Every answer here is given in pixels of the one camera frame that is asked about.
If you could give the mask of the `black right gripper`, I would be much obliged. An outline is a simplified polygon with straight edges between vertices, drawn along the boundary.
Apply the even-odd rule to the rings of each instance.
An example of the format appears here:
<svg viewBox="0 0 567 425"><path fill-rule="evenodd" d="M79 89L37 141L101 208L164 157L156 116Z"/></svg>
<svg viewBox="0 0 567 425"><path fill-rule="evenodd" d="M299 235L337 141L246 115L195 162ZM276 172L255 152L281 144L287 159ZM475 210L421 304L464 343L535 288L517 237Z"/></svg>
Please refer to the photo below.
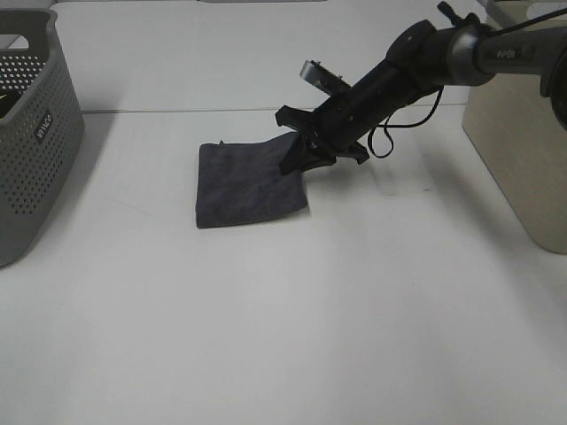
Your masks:
<svg viewBox="0 0 567 425"><path fill-rule="evenodd" d="M384 60L349 90L329 96L311 112L282 106L276 123L296 135L279 163L281 175L333 166L338 157L353 158L359 164L366 161L369 154L358 140L415 101L417 94L417 84Z"/></svg>

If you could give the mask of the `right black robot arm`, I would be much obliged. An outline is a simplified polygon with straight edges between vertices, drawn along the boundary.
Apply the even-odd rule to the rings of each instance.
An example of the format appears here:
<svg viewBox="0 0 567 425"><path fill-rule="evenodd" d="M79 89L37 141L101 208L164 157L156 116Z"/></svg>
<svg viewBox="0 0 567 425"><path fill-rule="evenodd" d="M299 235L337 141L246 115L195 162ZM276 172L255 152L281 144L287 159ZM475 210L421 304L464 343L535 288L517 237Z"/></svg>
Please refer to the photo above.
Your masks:
<svg viewBox="0 0 567 425"><path fill-rule="evenodd" d="M415 23L354 85L316 61L304 64L301 77L328 99L311 112L289 106L276 112L277 125L296 133L279 164L281 174L331 166L338 158L363 163L375 152L360 139L371 139L377 128L392 129L389 120L399 109L440 96L446 86L477 87L498 74L539 76L541 96L566 123L566 28L536 27L564 9L497 30L474 13L457 15L445 1L438 8L449 28L437 29L427 19Z"/></svg>

